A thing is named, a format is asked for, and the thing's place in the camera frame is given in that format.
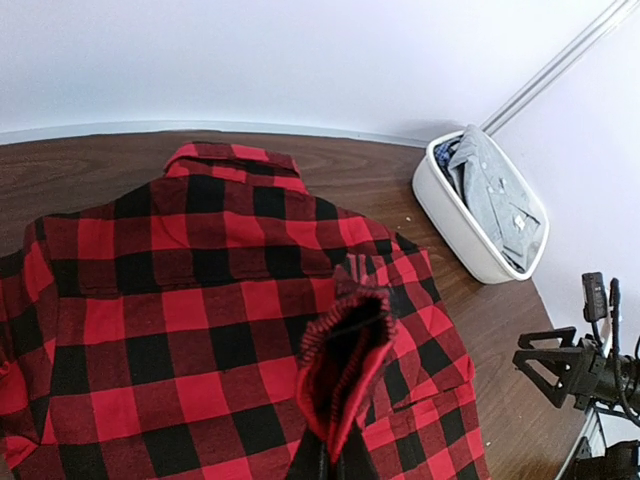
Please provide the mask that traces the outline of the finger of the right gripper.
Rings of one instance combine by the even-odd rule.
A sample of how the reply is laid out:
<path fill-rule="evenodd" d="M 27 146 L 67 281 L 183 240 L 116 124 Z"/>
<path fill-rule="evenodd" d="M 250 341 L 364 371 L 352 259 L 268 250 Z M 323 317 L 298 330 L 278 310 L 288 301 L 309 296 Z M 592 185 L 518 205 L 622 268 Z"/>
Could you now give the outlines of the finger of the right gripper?
<path fill-rule="evenodd" d="M 579 351 L 580 348 L 574 344 L 576 333 L 577 329 L 575 327 L 523 333 L 519 336 L 517 342 L 518 350 L 555 349 L 564 353 Z"/>
<path fill-rule="evenodd" d="M 513 364 L 556 408 L 561 408 L 569 396 L 573 407 L 585 409 L 583 394 L 576 385 L 584 370 L 585 353 L 578 347 L 522 349 L 515 352 Z"/>

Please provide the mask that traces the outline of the red black plaid shirt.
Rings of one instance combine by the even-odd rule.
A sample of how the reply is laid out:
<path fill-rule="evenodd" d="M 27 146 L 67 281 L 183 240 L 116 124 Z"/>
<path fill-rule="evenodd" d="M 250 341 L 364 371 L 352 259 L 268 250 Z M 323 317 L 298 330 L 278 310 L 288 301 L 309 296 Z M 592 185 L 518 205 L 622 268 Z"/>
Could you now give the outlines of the red black plaid shirt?
<path fill-rule="evenodd" d="M 17 479 L 287 479 L 353 417 L 379 479 L 485 479 L 472 360 L 425 249 L 286 155 L 189 143 L 1 260 Z"/>

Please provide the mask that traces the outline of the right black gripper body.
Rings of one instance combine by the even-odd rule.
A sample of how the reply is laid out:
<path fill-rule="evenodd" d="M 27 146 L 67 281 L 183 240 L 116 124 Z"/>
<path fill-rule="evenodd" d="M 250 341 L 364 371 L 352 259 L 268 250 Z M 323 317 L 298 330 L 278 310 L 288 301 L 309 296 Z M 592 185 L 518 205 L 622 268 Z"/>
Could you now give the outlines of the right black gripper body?
<path fill-rule="evenodd" d="M 598 401 L 609 407 L 622 406 L 614 378 L 614 360 L 609 355 L 605 358 L 596 348 L 591 337 L 581 338 L 579 347 L 586 354 L 585 367 L 576 381 L 574 407 L 585 410 Z M 639 409 L 639 361 L 628 355 L 618 356 L 620 363 L 620 383 L 629 407 Z"/>

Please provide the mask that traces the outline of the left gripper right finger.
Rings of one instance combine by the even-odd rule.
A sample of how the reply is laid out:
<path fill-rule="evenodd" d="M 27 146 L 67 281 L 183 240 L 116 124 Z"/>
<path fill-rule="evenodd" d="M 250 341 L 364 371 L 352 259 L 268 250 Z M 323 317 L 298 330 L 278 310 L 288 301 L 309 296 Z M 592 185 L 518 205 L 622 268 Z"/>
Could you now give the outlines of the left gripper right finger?
<path fill-rule="evenodd" d="M 353 417 L 340 419 L 335 432 L 335 478 L 338 480 L 376 480 L 379 474 Z"/>

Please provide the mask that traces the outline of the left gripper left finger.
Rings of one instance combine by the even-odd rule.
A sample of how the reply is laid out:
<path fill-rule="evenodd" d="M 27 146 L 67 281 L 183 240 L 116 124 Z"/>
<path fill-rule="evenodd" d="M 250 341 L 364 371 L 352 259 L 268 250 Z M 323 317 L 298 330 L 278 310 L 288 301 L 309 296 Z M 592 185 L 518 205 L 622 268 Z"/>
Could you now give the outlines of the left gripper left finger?
<path fill-rule="evenodd" d="M 329 480 L 331 466 L 325 442 L 307 428 L 287 472 L 287 480 Z"/>

